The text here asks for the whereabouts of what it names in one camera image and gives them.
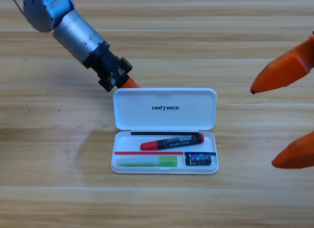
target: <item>green object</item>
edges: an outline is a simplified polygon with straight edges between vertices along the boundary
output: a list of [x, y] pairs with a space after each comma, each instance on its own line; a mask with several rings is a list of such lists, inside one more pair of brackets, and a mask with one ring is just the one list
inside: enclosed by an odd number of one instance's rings
[[143, 156], [118, 158], [116, 164], [119, 167], [177, 167], [176, 156]]
[[176, 156], [160, 156], [158, 158], [159, 167], [177, 167], [178, 160]]

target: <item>unitree logo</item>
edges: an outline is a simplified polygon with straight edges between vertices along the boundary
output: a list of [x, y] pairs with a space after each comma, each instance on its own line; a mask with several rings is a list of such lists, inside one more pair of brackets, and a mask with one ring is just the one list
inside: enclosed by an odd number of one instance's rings
[[152, 109], [160, 109], [160, 110], [178, 110], [180, 106], [152, 106]]

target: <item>metal cylinder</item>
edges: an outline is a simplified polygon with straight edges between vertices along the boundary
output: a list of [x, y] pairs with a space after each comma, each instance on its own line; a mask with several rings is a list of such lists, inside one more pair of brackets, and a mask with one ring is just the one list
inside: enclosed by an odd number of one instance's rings
[[81, 63], [104, 41], [101, 35], [75, 10], [63, 17], [52, 35]]

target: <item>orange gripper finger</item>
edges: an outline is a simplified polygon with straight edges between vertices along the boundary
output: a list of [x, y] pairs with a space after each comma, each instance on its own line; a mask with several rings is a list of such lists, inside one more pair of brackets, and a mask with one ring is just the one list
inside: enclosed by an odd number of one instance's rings
[[283, 169], [314, 166], [314, 131], [291, 142], [274, 158], [272, 165]]
[[139, 88], [140, 86], [131, 78], [129, 77], [128, 81], [123, 84], [120, 88]]
[[287, 87], [314, 67], [314, 35], [271, 61], [256, 77], [251, 93]]

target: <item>table surface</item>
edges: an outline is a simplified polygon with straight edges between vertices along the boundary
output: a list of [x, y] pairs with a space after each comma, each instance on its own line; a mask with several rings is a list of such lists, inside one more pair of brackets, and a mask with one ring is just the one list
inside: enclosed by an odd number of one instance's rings
[[314, 130], [314, 77], [252, 95], [314, 30], [314, 0], [75, 0], [141, 87], [218, 95], [213, 175], [120, 175], [112, 95], [51, 34], [0, 0], [0, 226], [305, 228], [314, 168], [272, 159]]

